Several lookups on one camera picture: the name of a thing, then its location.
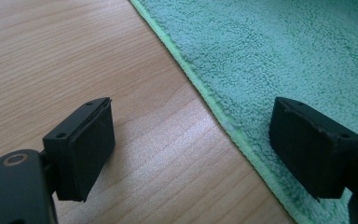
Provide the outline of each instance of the teal towel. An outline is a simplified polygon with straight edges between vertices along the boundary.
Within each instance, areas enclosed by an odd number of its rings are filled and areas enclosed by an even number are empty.
[[[274,98],[304,102],[358,133],[358,1],[132,0],[232,140],[300,223],[348,223],[310,197],[269,145]]]

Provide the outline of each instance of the clamp jaw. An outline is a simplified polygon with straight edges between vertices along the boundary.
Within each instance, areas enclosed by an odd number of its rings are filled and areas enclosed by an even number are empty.
[[[277,97],[269,141],[293,176],[314,198],[352,191],[351,223],[358,223],[358,134],[299,101]]]
[[[86,201],[115,147],[111,100],[79,107],[43,138],[45,150],[0,158],[0,223],[57,223],[59,200]]]

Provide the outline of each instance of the black mount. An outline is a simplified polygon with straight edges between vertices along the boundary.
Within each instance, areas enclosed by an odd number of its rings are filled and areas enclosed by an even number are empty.
[[[87,102],[43,138],[41,153],[0,158],[0,223],[57,223],[51,194],[86,201],[115,147],[111,100]]]
[[[272,148],[314,198],[352,191],[351,223],[358,223],[358,134],[299,101],[275,99],[269,126]]]

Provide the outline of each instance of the black plastic bracket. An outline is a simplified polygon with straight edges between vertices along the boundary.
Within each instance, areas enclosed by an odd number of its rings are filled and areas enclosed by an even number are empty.
[[[358,134],[299,101],[277,97],[269,141],[314,198],[336,199],[348,188],[351,223],[358,223]]]
[[[51,194],[86,201],[115,147],[111,100],[87,102],[43,138],[0,158],[0,223],[57,223]]]

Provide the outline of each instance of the screw hole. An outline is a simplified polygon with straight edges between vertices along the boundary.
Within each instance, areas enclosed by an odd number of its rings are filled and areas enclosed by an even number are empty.
[[[64,138],[66,136],[66,133],[59,133],[56,135],[56,138]]]
[[[342,133],[339,136],[341,136],[343,138],[350,138],[350,136],[347,133]]]
[[[24,156],[17,155],[17,156],[14,156],[14,157],[10,157],[7,161],[9,163],[16,163],[16,162],[22,161],[23,159],[24,159]]]

